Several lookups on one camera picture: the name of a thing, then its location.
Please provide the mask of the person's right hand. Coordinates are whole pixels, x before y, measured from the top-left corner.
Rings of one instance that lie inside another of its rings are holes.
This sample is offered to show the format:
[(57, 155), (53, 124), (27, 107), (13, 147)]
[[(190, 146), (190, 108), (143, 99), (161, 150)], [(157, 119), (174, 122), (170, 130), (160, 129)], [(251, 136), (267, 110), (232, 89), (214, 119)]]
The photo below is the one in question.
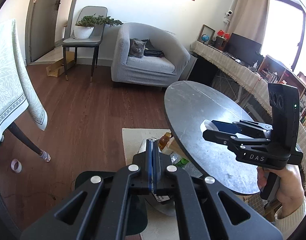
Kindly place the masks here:
[(304, 201), (304, 190), (302, 180), (297, 165), (287, 164), (282, 170), (265, 170), (262, 167), (257, 167), (257, 183), (262, 189), (266, 186), (266, 173), (272, 172), (280, 178), (280, 185), (276, 193), (278, 201), (282, 204), (282, 210), (279, 218), (285, 218), (294, 213)]

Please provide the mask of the person's right forearm white sleeve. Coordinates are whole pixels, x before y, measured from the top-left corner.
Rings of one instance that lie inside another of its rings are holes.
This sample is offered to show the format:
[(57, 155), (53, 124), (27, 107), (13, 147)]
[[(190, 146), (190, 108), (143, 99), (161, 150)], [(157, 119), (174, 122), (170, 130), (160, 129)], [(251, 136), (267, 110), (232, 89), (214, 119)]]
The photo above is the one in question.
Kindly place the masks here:
[(296, 211), (286, 217), (282, 217), (282, 208), (280, 207), (275, 213), (274, 224), (282, 233), (283, 239), (288, 239), (306, 215), (306, 198)]

